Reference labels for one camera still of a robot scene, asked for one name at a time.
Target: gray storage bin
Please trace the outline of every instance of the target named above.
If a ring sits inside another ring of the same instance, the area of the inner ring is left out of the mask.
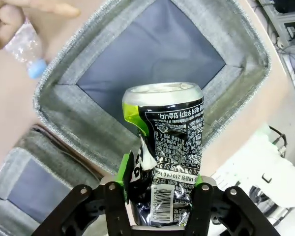
[[[0,236],[31,235],[73,187],[99,185],[71,154],[39,127],[17,143],[0,171]]]
[[[260,88],[270,58],[235,0],[108,0],[49,65],[34,96],[44,125],[109,173],[139,147],[124,91],[188,81],[205,94],[204,148]]]

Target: white floor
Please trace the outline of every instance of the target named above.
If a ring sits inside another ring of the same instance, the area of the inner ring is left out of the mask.
[[[273,33],[274,28],[267,21],[267,18],[263,15],[260,7],[255,0],[249,0],[254,11],[261,20],[263,26],[268,31],[271,36],[271,40],[276,42],[276,33]],[[290,94],[286,97],[285,102],[282,104],[279,111],[274,114],[268,121],[268,124],[279,130],[280,132],[286,134],[287,136],[287,153],[286,158],[289,159],[295,165],[295,89],[290,82]],[[273,140],[277,137],[275,133],[271,136]]]

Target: white barcode label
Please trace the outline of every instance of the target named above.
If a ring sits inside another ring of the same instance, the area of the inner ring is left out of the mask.
[[[174,185],[153,184],[151,191],[151,221],[171,223],[173,221]]]

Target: bolt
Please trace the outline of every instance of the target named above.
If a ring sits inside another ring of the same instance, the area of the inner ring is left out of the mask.
[[[109,185],[109,189],[110,189],[110,190],[114,190],[115,188],[116,188],[116,186],[115,186],[114,183],[112,183],[111,185]]]
[[[230,193],[231,193],[232,195],[236,195],[236,194],[237,194],[237,191],[234,190],[234,189],[231,189],[231,190],[230,190]]]
[[[88,190],[87,190],[86,188],[82,188],[80,192],[81,192],[82,194],[85,194],[87,191],[88,191]]]
[[[208,191],[210,188],[205,184],[205,185],[202,185],[202,190],[204,191]]]

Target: plastic bottle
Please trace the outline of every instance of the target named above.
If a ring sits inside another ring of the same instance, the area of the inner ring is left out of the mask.
[[[47,68],[41,39],[27,19],[5,49],[26,65],[28,75],[33,79],[39,78]]]

